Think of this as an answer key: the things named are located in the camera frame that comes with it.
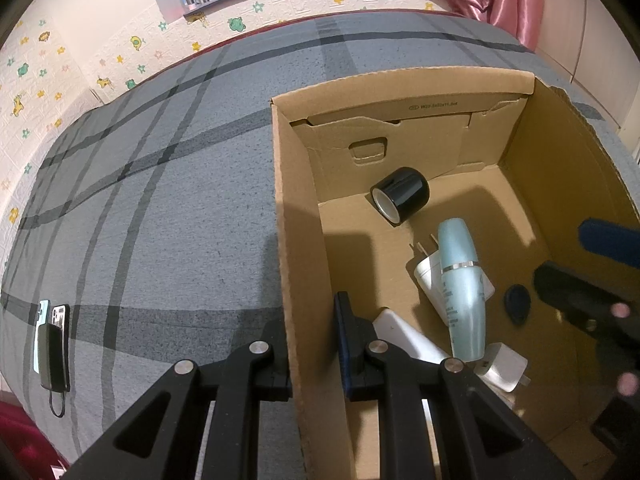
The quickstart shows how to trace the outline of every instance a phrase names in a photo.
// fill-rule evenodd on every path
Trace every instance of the black cylindrical container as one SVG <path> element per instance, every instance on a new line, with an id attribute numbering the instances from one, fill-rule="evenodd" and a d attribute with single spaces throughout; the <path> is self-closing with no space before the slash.
<path id="1" fill-rule="evenodd" d="M 399 168 L 371 188 L 376 209 L 393 226 L 399 226 L 429 200 L 429 184 L 413 168 Z"/>

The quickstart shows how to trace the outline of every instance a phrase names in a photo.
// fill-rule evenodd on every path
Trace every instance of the bed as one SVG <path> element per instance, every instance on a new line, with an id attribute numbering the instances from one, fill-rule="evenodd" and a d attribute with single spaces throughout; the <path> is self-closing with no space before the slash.
<path id="1" fill-rule="evenodd" d="M 598 111 L 508 33 L 418 11 L 321 16 L 200 53 L 85 113 L 38 170 L 2 277 L 0 371 L 73 462 L 168 367 L 225 358 L 282 316 L 270 98 L 414 66 L 563 88 L 640 192 Z M 37 304 L 70 305 L 67 415 L 32 369 Z M 262 408 L 260 478 L 304 477 L 292 403 Z"/>

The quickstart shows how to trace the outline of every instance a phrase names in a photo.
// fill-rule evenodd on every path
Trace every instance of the cardboard box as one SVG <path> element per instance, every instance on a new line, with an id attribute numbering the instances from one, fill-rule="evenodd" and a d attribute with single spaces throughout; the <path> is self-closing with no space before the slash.
<path id="1" fill-rule="evenodd" d="M 640 222 L 564 92 L 528 72 L 414 68 L 303 88 L 272 107 L 283 304 L 310 479 L 379 478 L 376 403 L 348 404 L 342 394 L 333 294 L 348 291 L 355 314 L 371 320 L 389 307 L 450 352 L 446 327 L 414 282 L 412 245 L 426 245 L 451 217 L 465 219 L 496 288 L 487 343 L 529 360 L 531 384 L 514 391 L 515 412 L 546 442 L 597 414 L 610 389 L 594 343 L 537 299 L 532 272 L 552 259 L 635 297 L 638 271 L 584 251 L 577 227 L 590 217 Z M 368 195 L 401 166 L 428 179 L 431 198 L 394 228 Z M 532 295 L 521 328 L 502 307 L 513 283 Z M 570 448 L 556 446 L 567 463 Z"/>

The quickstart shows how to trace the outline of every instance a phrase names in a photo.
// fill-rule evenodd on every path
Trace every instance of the light blue smartphone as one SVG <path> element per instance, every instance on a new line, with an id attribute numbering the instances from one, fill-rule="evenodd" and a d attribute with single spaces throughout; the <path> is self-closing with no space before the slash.
<path id="1" fill-rule="evenodd" d="M 40 373 L 40 365 L 38 364 L 38 329 L 47 322 L 47 314 L 49 313 L 49 300 L 42 300 L 38 309 L 38 320 L 36 321 L 36 332 L 33 336 L 33 371 Z"/>

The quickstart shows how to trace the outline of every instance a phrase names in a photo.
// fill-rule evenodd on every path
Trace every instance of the cartoon wallpaper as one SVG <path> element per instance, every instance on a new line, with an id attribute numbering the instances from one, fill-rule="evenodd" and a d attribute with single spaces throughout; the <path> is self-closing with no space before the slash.
<path id="1" fill-rule="evenodd" d="M 123 23 L 78 66 L 36 1 L 0 49 L 0 275 L 41 161 L 85 111 L 186 57 L 261 27 L 353 10 L 447 10 L 440 5 L 433 0 L 222 0 L 172 23 L 153 5 Z"/>

